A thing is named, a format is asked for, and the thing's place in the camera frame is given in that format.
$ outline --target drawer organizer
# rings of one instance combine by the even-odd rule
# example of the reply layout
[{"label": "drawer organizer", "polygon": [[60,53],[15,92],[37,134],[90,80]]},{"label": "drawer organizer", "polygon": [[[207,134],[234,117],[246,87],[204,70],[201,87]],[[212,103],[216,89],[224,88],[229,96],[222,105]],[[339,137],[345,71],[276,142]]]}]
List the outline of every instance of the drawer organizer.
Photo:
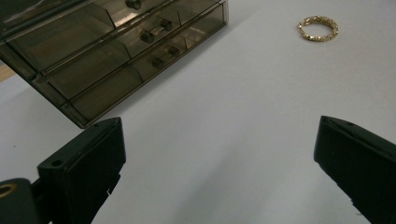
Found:
[{"label": "drawer organizer", "polygon": [[10,2],[0,59],[80,128],[228,22],[227,0]]}]

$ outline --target screw hole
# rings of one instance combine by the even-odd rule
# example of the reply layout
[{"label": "screw hole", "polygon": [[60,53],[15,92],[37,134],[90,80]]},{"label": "screw hole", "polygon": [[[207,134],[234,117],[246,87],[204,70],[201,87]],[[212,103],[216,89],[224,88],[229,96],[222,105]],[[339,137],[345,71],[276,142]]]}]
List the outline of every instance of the screw hole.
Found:
[{"label": "screw hole", "polygon": [[0,186],[0,198],[4,198],[8,196],[12,191],[15,190],[17,186],[15,184],[6,184],[3,186]]},{"label": "screw hole", "polygon": [[60,166],[60,165],[62,165],[64,162],[63,161],[61,161],[61,160],[57,160],[57,161],[53,161],[52,162],[52,166]]}]

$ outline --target smoked plastic case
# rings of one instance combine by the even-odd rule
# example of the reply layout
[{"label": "smoked plastic case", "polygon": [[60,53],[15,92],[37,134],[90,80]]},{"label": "smoked plastic case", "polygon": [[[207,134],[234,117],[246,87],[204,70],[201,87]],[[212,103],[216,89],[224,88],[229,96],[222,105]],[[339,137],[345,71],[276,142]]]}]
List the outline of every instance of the smoked plastic case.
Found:
[{"label": "smoked plastic case", "polygon": [[0,59],[80,128],[228,23],[227,0],[0,2]]}]

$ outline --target gold bracelet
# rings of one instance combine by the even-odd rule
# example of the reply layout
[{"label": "gold bracelet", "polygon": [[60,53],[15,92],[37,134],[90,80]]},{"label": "gold bracelet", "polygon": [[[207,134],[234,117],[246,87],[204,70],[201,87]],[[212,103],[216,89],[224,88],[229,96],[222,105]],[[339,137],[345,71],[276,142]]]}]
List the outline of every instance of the gold bracelet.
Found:
[{"label": "gold bracelet", "polygon": [[[332,33],[329,35],[325,36],[314,36],[314,35],[308,35],[304,30],[303,27],[312,23],[320,23],[326,26],[329,26],[332,28]],[[329,41],[331,39],[334,39],[338,35],[338,25],[335,23],[334,20],[324,17],[324,16],[312,16],[305,18],[303,21],[301,21],[298,25],[297,28],[299,29],[302,37],[307,40],[311,41],[316,41],[316,42],[325,42]]]}]

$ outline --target white table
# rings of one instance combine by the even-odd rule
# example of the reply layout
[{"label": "white table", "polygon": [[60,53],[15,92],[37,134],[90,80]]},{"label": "white table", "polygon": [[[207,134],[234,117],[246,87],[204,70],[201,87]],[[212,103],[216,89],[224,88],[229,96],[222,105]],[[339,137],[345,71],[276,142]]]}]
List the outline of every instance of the white table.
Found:
[{"label": "white table", "polygon": [[[395,12],[392,0],[230,0],[228,27],[103,118],[122,117],[128,161],[93,223],[368,223],[313,152],[321,115],[396,143]],[[339,36],[300,38],[314,15]],[[3,180],[36,180],[81,133],[17,76],[0,83],[0,118]]]}]

